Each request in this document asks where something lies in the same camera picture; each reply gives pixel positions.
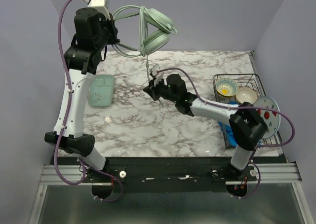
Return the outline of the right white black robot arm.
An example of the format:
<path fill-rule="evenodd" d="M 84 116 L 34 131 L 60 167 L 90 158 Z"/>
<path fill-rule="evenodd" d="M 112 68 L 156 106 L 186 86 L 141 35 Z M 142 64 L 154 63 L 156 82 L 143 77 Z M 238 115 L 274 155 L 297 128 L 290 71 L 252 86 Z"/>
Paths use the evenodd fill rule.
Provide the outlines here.
<path fill-rule="evenodd" d="M 203 101 L 197 93 L 187 90 L 185 81 L 178 74 L 171 74 L 166 80 L 154 77 L 143 91 L 154 101 L 163 98 L 173 102 L 182 114 L 205 117 L 228 125 L 237 143 L 227 168 L 228 177 L 237 181 L 245 175 L 254 149 L 268 129 L 252 104 L 228 105 Z"/>

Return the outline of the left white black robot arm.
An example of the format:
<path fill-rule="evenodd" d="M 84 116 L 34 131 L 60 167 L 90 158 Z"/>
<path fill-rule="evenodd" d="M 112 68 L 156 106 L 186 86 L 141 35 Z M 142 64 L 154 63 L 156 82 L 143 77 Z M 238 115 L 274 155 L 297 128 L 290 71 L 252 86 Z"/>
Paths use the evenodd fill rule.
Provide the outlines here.
<path fill-rule="evenodd" d="M 62 52 L 65 65 L 65 88 L 58 120 L 44 140 L 57 149 L 80 157 L 93 167 L 92 175 L 104 182 L 109 178 L 106 158 L 94 147 L 95 138 L 83 132 L 83 115 L 91 83 L 97 67 L 113 42 L 117 30 L 112 19 L 97 9 L 84 7 L 74 17 L 76 33 L 71 46 Z"/>

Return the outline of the mint green wired headphones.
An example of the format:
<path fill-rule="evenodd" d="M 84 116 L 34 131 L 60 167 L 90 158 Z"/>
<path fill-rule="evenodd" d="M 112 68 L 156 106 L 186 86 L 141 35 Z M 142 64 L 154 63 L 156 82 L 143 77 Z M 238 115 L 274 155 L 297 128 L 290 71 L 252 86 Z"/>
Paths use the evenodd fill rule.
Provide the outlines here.
<path fill-rule="evenodd" d="M 126 58 L 145 57 L 147 79 L 150 81 L 148 56 L 170 40 L 170 34 L 178 34 L 172 19 L 154 8 L 145 6 L 125 5 L 118 8 L 114 14 L 114 21 L 139 16 L 139 48 L 133 48 L 122 43 L 115 43 L 112 48 Z"/>

